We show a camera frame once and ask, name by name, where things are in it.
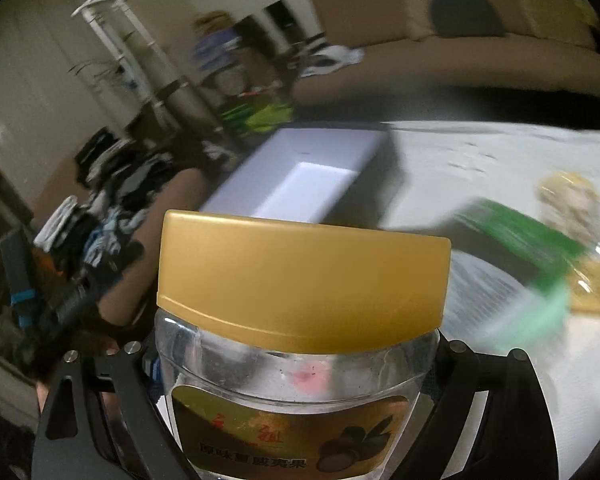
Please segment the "gold lid clear jar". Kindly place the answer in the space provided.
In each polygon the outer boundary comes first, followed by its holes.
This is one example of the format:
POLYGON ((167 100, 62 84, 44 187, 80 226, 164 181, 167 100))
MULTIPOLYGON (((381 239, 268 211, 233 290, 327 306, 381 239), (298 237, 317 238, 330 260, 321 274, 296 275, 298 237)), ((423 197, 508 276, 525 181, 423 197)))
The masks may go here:
POLYGON ((156 346, 205 479, 378 479, 439 344, 444 237, 164 218, 156 346))

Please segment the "black white storage box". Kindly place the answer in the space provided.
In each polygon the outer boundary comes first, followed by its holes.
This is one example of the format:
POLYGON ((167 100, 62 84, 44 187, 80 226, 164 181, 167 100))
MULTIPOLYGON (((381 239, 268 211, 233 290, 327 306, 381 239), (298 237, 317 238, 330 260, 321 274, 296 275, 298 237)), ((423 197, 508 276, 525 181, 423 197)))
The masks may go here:
POLYGON ((257 148, 200 211, 373 229, 404 183, 387 128, 292 125, 257 148))

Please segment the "clear bag yellow snacks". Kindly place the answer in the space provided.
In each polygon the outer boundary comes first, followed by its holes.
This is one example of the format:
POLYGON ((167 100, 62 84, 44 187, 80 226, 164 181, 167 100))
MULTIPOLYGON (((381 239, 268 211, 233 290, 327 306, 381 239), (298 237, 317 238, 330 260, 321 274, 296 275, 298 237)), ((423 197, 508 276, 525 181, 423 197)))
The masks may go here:
POLYGON ((536 186, 541 221, 583 247, 568 274, 570 311, 600 316, 600 193, 577 172, 559 171, 536 186))

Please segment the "brown sofa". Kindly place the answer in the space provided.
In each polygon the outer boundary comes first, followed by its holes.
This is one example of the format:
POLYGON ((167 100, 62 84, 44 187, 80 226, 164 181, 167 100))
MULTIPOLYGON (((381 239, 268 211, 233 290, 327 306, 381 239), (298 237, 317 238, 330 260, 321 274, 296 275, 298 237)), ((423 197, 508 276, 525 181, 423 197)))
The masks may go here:
POLYGON ((310 0, 329 49, 358 62, 320 67, 292 89, 302 107, 427 90, 569 92, 600 99, 600 18, 588 0, 488 0, 504 37, 442 38, 430 0, 310 0))

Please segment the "black cushion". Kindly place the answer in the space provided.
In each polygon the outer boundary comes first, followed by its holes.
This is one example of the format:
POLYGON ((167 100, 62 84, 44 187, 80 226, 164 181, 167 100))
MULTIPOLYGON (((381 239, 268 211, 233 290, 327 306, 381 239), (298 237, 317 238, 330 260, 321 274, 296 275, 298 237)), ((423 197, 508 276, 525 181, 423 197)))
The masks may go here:
POLYGON ((500 14, 488 0, 430 0, 430 20, 442 38, 506 35, 500 14))

